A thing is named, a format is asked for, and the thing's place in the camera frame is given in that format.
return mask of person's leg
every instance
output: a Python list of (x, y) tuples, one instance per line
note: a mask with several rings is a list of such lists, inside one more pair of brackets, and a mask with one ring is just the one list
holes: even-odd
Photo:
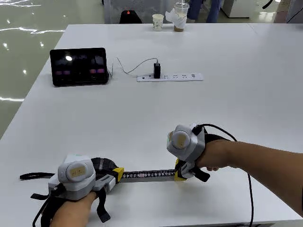
[(197, 20), (203, 0), (190, 0), (187, 18)]
[(212, 6), (210, 7), (207, 17), (207, 23), (217, 23), (222, 0), (212, 0)]

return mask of plastic cup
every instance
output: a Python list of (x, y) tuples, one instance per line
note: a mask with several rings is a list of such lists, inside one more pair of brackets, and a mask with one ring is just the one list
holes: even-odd
[[(180, 19), (187, 17), (187, 11), (189, 8), (189, 4), (187, 2), (176, 2), (176, 4), (174, 5), (174, 10), (175, 13), (178, 15), (178, 17)], [(174, 26), (174, 30), (176, 32), (183, 32), (184, 29), (183, 28), (177, 28), (176, 26)]]
[(153, 14), (152, 27), (155, 31), (161, 31), (163, 25), (164, 16), (162, 14)]

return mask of power adapter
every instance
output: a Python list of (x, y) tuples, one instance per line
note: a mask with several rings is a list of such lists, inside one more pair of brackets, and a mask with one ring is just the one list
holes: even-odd
[(153, 64), (153, 77), (155, 79), (160, 79), (160, 74), (161, 74), (161, 66), (157, 61), (157, 63)]

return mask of power strip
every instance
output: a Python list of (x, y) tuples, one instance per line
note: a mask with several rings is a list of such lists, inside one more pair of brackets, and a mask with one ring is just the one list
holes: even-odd
[(163, 81), (201, 81), (204, 80), (201, 73), (175, 73), (161, 75), (155, 79), (153, 75), (137, 76), (137, 82), (163, 82)]

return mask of hand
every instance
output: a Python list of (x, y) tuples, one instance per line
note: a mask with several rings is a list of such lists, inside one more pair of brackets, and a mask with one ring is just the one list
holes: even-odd
[(208, 171), (217, 171), (219, 168), (232, 166), (231, 146), (234, 142), (215, 140), (206, 144), (205, 151), (196, 160), (199, 168), (206, 167)]
[(96, 193), (91, 192), (77, 202), (65, 202), (55, 213), (50, 226), (85, 227), (89, 221), (90, 207), (96, 198)]

